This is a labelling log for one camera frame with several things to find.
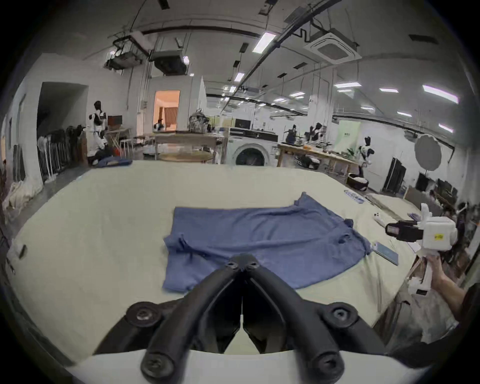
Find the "pipe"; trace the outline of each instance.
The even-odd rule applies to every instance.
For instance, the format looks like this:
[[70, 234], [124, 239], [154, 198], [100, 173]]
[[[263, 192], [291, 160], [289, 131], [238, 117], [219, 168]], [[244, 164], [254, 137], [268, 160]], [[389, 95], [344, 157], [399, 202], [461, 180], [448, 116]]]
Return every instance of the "pipe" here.
[[307, 116], [305, 113], [297, 112], [297, 111], [292, 111], [288, 108], [281, 107], [280, 105], [272, 105], [270, 103], [267, 103], [265, 101], [259, 101], [259, 100], [254, 100], [254, 99], [245, 99], [244, 97], [238, 97], [238, 96], [221, 96], [217, 95], [214, 93], [207, 93], [207, 97], [216, 97], [216, 98], [222, 98], [222, 97], [229, 97], [229, 100], [238, 100], [238, 101], [246, 101], [247, 103], [255, 103], [255, 104], [267, 104], [269, 107], [276, 108], [276, 109], [281, 109], [283, 111], [292, 113], [297, 116]]
[[[260, 58], [259, 60], [257, 61], [257, 63], [253, 66], [252, 69], [250, 69], [248, 71], [248, 73], [243, 77], [242, 81], [240, 82], [240, 84], [238, 84], [237, 86], [237, 89], [235, 90], [235, 92], [233, 93], [233, 95], [235, 95], [238, 90], [245, 84], [245, 82], [250, 78], [250, 76], [253, 75], [253, 73], [257, 70], [258, 67], [260, 67], [260, 65], [262, 65], [262, 63], [266, 60], [266, 58], [268, 56], [270, 56], [270, 54], [275, 50], [277, 49], [280, 44], [282, 44], [285, 40], [287, 40], [290, 36], [293, 35], [293, 33], [299, 29], [302, 25], [304, 25], [305, 23], [307, 23], [309, 20], [311, 20], [313, 17], [315, 17], [316, 15], [318, 15], [319, 13], [323, 12], [324, 10], [330, 8], [332, 5], [335, 5], [337, 4], [338, 2], [340, 2], [341, 0], [328, 0], [326, 2], [324, 2], [322, 5], [318, 6], [317, 9], [313, 10], [312, 9], [312, 12], [304, 15], [303, 17], [299, 18], [290, 28], [287, 28], [287, 30], [282, 34], [280, 35], [279, 39], [274, 41], [273, 44], [270, 45], [270, 47], [268, 48], [267, 52], [265, 52]], [[225, 109], [225, 107], [228, 105], [228, 102], [225, 104], [225, 106], [223, 107], [222, 111]]]

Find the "ceiling air conditioning unit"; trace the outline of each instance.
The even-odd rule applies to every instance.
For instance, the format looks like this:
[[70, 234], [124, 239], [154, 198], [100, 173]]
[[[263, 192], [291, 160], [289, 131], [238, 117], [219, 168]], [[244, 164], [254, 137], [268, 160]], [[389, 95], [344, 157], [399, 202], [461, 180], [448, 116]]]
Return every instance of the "ceiling air conditioning unit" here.
[[361, 59], [357, 53], [357, 44], [334, 28], [312, 35], [310, 43], [304, 48], [332, 64]]
[[159, 51], [150, 55], [150, 61], [160, 69], [165, 76], [185, 75], [187, 66], [183, 63], [182, 50]]

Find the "chair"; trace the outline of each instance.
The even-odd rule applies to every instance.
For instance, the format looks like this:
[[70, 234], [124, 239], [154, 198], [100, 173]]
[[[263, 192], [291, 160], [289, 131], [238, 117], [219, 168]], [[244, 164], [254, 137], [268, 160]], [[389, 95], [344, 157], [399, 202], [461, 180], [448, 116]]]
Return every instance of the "chair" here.
[[135, 139], [120, 140], [121, 157], [133, 157], [133, 142]]

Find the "cloth pile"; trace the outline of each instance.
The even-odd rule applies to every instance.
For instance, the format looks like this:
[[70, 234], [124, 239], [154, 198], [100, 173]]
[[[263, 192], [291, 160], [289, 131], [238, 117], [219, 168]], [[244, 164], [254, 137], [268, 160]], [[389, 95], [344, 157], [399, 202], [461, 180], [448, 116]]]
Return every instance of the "cloth pile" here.
[[298, 289], [330, 279], [371, 252], [370, 242], [307, 193], [281, 208], [176, 207], [164, 238], [168, 265], [163, 288], [185, 292], [227, 260], [250, 253]]

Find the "wooden workbench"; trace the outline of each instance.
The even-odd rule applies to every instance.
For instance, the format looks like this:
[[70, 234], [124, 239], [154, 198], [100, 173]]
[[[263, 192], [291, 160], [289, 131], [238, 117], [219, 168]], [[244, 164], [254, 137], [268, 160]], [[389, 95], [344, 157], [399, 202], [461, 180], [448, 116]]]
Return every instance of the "wooden workbench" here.
[[278, 144], [278, 149], [280, 150], [280, 153], [278, 154], [278, 162], [277, 162], [277, 167], [280, 167], [282, 165], [282, 159], [283, 159], [283, 154], [288, 151], [292, 152], [294, 154], [298, 155], [309, 155], [313, 156], [319, 159], [328, 159], [328, 168], [329, 169], [334, 169], [335, 164], [337, 162], [346, 164], [347, 165], [347, 171], [345, 173], [345, 176], [350, 173], [350, 168], [352, 166], [358, 166], [358, 163], [353, 161], [353, 160], [348, 160], [342, 156], [336, 155], [334, 153], [327, 153], [323, 152], [321, 150], [317, 149], [306, 149], [305, 147], [297, 147], [294, 145], [288, 145], [288, 144]]
[[220, 163], [223, 164], [226, 153], [227, 140], [218, 133], [189, 133], [189, 132], [152, 132], [146, 133], [145, 138], [155, 141], [155, 160], [158, 159], [159, 144], [183, 144], [183, 145], [207, 145], [217, 153], [217, 141], [222, 141], [222, 153]]

